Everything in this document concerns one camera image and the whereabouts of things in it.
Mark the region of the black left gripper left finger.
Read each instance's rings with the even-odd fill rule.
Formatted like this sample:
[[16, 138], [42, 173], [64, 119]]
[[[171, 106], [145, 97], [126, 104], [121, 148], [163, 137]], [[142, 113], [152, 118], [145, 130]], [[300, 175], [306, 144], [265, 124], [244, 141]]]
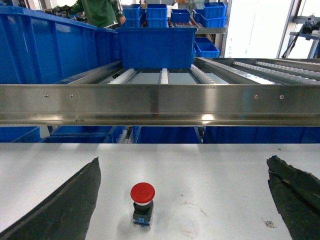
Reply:
[[22, 218], [0, 233], [2, 240], [84, 240], [101, 184], [94, 158]]

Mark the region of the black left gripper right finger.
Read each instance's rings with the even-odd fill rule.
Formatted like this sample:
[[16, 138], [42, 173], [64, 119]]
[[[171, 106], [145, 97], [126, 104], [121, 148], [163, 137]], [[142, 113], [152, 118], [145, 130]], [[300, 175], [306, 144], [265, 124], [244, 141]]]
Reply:
[[274, 155], [266, 160], [268, 186], [293, 240], [320, 238], [320, 180]]

